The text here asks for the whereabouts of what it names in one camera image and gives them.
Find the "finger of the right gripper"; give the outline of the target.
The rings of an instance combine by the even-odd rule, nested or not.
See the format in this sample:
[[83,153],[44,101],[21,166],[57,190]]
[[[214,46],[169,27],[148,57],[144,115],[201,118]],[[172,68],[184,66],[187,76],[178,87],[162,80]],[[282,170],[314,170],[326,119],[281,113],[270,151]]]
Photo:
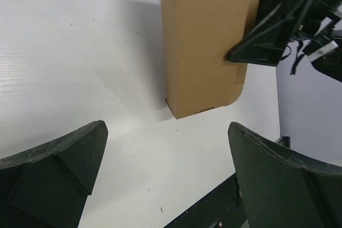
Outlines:
[[261,0],[256,25],[227,54],[235,63],[277,66],[313,0]]

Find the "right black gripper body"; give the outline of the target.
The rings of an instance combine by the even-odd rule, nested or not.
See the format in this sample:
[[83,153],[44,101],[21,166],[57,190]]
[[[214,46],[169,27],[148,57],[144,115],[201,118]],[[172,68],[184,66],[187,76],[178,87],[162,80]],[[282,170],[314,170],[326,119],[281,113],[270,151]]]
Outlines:
[[299,34],[293,39],[298,42],[298,52],[341,51],[341,0],[311,0],[306,16],[302,20]]

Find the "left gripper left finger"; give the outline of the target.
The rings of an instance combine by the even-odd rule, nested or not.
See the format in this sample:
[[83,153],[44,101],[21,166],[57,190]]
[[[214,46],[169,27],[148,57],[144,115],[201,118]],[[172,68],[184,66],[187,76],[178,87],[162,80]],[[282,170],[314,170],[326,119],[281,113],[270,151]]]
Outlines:
[[93,121],[1,159],[1,227],[78,227],[108,129]]

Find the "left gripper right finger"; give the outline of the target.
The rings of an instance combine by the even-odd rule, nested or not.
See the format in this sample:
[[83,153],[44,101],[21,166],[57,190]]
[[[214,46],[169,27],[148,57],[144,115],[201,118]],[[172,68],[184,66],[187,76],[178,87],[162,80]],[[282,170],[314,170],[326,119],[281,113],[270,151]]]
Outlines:
[[341,167],[233,122],[229,145],[250,227],[341,227]]

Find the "brown cardboard box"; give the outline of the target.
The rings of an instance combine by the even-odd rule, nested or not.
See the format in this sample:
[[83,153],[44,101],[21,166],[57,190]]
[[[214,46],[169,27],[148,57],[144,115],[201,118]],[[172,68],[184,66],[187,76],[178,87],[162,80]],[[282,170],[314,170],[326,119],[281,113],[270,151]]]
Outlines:
[[254,26],[259,0],[161,0],[167,104],[180,119],[234,103],[247,66],[226,54]]

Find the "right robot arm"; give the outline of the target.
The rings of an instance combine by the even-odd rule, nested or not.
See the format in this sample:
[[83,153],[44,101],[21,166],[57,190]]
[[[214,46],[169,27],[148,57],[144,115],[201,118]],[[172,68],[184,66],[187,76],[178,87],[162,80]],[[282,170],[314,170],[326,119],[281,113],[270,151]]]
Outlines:
[[341,81],[341,0],[261,0],[255,27],[227,54],[230,62],[277,66],[298,42],[291,74],[306,57],[320,73]]

